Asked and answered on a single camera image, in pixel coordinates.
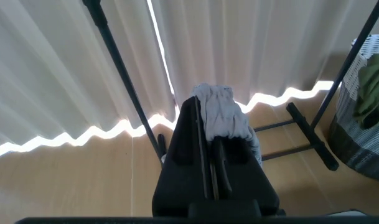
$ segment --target curtain fold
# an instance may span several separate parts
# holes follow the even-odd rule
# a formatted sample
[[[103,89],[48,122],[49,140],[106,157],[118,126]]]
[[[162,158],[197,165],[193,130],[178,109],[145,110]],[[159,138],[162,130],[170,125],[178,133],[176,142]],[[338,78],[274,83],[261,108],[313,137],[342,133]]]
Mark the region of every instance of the curtain fold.
[[[245,105],[255,93],[312,89],[336,43],[349,49],[341,30],[355,24],[356,37],[375,3],[152,0],[178,105],[202,82],[232,86]]]
[[[146,1],[102,1],[148,118],[175,118]],[[87,9],[79,0],[0,0],[0,145],[24,144],[122,119],[141,125]]]

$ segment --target green cloth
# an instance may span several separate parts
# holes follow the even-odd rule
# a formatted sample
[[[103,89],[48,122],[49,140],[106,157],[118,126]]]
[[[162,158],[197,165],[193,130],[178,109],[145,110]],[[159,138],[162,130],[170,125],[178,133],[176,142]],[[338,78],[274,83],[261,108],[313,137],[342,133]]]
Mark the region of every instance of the green cloth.
[[[362,129],[379,125],[379,54],[359,70],[359,89],[353,117]]]

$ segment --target wooden floor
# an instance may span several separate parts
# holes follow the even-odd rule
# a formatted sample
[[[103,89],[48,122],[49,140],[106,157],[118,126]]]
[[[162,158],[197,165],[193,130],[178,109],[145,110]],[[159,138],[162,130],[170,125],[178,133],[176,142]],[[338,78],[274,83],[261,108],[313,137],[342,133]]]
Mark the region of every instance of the wooden floor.
[[[293,99],[312,118],[323,94]],[[334,103],[317,127],[324,139]],[[258,104],[252,126],[289,119],[284,105]],[[157,126],[167,143],[171,130]],[[306,144],[295,124],[258,133],[263,154]],[[314,150],[265,161],[263,169],[291,216],[313,216],[356,208],[379,215],[379,182],[342,163],[329,171]],[[161,167],[147,136],[91,138],[82,147],[40,147],[0,157],[0,223],[39,216],[151,216],[151,200]]]

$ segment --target clothes rack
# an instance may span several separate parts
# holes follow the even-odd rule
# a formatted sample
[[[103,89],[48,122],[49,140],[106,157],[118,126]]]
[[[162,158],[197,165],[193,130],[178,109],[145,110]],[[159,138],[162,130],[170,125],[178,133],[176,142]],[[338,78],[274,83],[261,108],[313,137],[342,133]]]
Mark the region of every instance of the clothes rack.
[[[161,157],[166,153],[166,142],[164,139],[164,136],[162,134],[159,134],[157,136],[157,140],[155,138],[155,135],[146,119],[146,115],[143,111],[143,108],[139,102],[138,96],[135,92],[135,89],[133,87],[133,83],[131,82],[131,79],[128,75],[127,69],[124,66],[124,62],[120,56],[120,53],[117,49],[115,40],[110,32],[108,21],[106,20],[106,16],[102,10],[102,7],[100,5],[101,0],[83,0],[84,5],[88,8],[88,11],[91,14],[91,17],[95,23],[95,25],[98,27],[101,36],[106,44],[106,47],[108,48],[108,51],[113,59],[113,62],[115,63],[115,66],[119,72],[119,75],[124,83],[124,86],[127,89],[127,92],[131,98],[131,101],[133,102],[133,105],[138,113],[138,116],[142,122],[142,124],[145,127],[146,134],[149,137],[152,146],[161,161]],[[343,80],[345,74],[347,73],[348,69],[350,68],[353,60],[357,56],[361,46],[363,45],[364,41],[368,37],[369,33],[371,32],[373,26],[375,25],[376,21],[379,18],[379,0],[376,3],[375,7],[373,8],[371,14],[369,15],[365,25],[363,26],[361,32],[359,33],[353,47],[351,48],[349,54],[347,55],[347,58],[345,59],[341,69],[339,70],[336,79],[333,82],[332,88],[327,93],[326,97],[324,98],[321,107],[319,108],[317,114],[315,115],[314,119],[312,120],[312,123],[309,124],[305,117],[301,114],[301,112],[296,108],[293,102],[288,103],[286,110],[291,115],[292,119],[270,124],[267,126],[262,126],[255,128],[254,130],[256,132],[268,130],[271,128],[277,128],[281,126],[285,126],[288,124],[296,123],[303,134],[306,136],[306,138],[309,141],[309,144],[305,146],[295,147],[292,149],[288,149],[282,152],[276,152],[274,154],[270,154],[267,156],[263,156],[263,161],[266,161],[268,159],[274,159],[277,157],[309,150],[309,149],[315,149],[315,151],[318,153],[319,157],[321,157],[322,161],[326,165],[326,167],[330,170],[337,170],[339,167],[339,163],[335,160],[334,156],[329,152],[329,150],[326,148],[325,143],[318,137],[318,135],[315,133],[315,127],[320,121],[322,115],[324,114],[327,106],[329,105],[330,101],[332,100],[335,92],[337,91],[341,81]]]

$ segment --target white and gray basket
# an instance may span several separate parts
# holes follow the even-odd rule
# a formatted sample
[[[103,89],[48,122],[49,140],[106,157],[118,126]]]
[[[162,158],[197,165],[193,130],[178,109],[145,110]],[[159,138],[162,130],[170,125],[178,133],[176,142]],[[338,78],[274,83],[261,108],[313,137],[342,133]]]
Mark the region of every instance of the white and gray basket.
[[[359,89],[358,71],[373,54],[379,54],[379,34],[369,35],[344,76],[330,125],[329,146],[349,167],[379,180],[379,126],[363,130],[352,117]]]

